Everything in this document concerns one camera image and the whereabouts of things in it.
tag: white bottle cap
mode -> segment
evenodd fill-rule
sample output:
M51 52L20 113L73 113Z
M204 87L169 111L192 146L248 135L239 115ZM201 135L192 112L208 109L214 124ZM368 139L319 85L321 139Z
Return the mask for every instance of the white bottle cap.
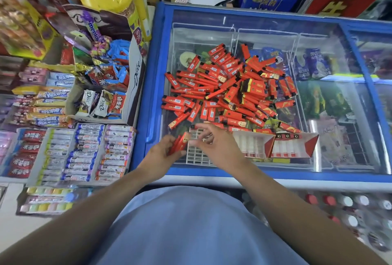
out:
M348 206L348 207L352 206L353 204L352 199L344 195L339 197L339 203L343 206Z
M357 195L354 197L354 200L356 203L363 205L363 206L368 206L369 205L369 198L365 195Z
M386 209L386 210L391 210L392 209L392 203L389 200L379 200L378 205L382 209Z
M349 214L345 214L342 218L343 222L350 227L356 227L358 226L358 220L356 217L351 216Z

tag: blue candy wrapper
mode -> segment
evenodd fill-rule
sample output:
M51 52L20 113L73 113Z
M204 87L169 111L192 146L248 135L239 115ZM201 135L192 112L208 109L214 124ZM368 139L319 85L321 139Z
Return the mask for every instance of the blue candy wrapper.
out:
M294 72L297 80L305 81L309 79L310 71L309 71L309 66L305 54L295 56Z
M332 74L331 65L324 58L319 48L307 48L305 54L310 75L313 79L321 79Z

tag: ice cream package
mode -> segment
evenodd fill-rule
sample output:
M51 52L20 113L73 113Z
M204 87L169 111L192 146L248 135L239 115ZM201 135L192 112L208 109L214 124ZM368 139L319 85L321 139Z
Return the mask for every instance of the ice cream package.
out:
M272 68L278 68L282 70L286 76L291 76L290 68L287 64L286 54L277 48L262 48L263 60L268 60L276 57L277 63L269 65Z
M109 108L109 105L112 103L113 99L113 94L106 91L102 90L101 96L98 100L98 104L95 107L94 111L92 112L92 116L95 118L104 118L107 116L107 110Z
M332 74L331 64L319 48L307 48L305 55L313 79L321 79Z

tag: chest freezer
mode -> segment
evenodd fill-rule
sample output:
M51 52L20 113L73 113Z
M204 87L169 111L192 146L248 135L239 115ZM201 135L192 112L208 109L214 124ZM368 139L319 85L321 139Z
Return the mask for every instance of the chest freezer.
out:
M311 158L264 159L255 161L257 166L292 188L391 190L388 123L379 113L379 96L369 86L373 85L372 77L364 74L367 67L359 58L350 22L160 3L154 17L131 168L136 168L165 134L177 137L191 125L184 121L174 130L168 128L176 116L161 109L163 95L173 94L165 72L186 70L192 55L208 62L207 52L221 43L239 55L240 45L246 43L251 54L264 58L271 53L279 55L285 72L294 80L297 105L282 109L279 120L319 134ZM377 25L366 24L369 29ZM191 146L160 182L239 186Z

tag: blue freezer frame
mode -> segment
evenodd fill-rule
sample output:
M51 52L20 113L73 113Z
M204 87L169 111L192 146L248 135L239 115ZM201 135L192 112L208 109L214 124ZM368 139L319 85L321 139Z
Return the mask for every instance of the blue freezer frame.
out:
M383 22L371 22L365 20L351 20L330 17L318 17L309 15L296 15L286 13L271 13L264 11L244 11L244 10L230 10L222 8L208 8L195 7L184 5L158 3L156 7L154 23L153 23L153 39L150 43L149 58L146 69L145 82L143 87L143 94L140 104L139 121L137 126L137 135L135 147L133 149L133 158L131 162L131 170L135 169L137 165L144 158L150 148L159 141L159 134L161 129L161 108L160 99L164 89L165 77L164 73L167 69L167 60L169 56L170 33L172 29L172 22L174 11L189 11L203 12L203 13L218 13L237 15L238 17L260 17L260 18L275 18L284 19L288 21L300 20L320 23L334 23L340 26L344 38L348 41L350 50L355 55L355 59L360 65L361 72L365 79L366 87L369 95L376 108L375 112L370 109L369 113L374 114L378 119L381 127L381 138L387 148L387 159L390 173L390 159L392 154L392 138L389 133L389 126L385 114L381 108L381 102L378 98L374 83L370 77L369 71L365 65L364 60L360 56L360 52L355 45L355 41L351 38L351 30L360 30L364 32L381 32L392 33L390 24ZM325 181L346 181L346 182L379 182L391 183L392 175L389 174L371 174L371 173L350 173L350 172L311 172L309 170L291 170L276 168L262 168L264 172L274 179L292 179L292 180L325 180ZM168 171L168 175L185 175L185 176L217 176L230 177L229 174L215 167L203 167L194 165L180 165L174 164Z

